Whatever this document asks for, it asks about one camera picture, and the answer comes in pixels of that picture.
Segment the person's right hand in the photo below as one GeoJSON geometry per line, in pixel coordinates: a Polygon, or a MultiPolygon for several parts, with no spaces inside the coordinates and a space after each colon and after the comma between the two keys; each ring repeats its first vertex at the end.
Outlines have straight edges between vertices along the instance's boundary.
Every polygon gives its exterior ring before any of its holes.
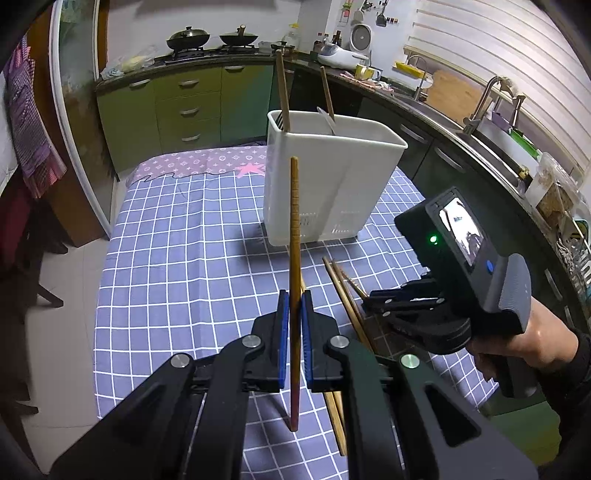
{"type": "Polygon", "coordinates": [[[493,358],[520,358],[532,368],[555,371],[574,359],[578,346],[575,333],[532,297],[530,318],[523,334],[508,339],[475,339],[467,350],[474,357],[477,369],[489,381],[499,379],[493,358]]]}

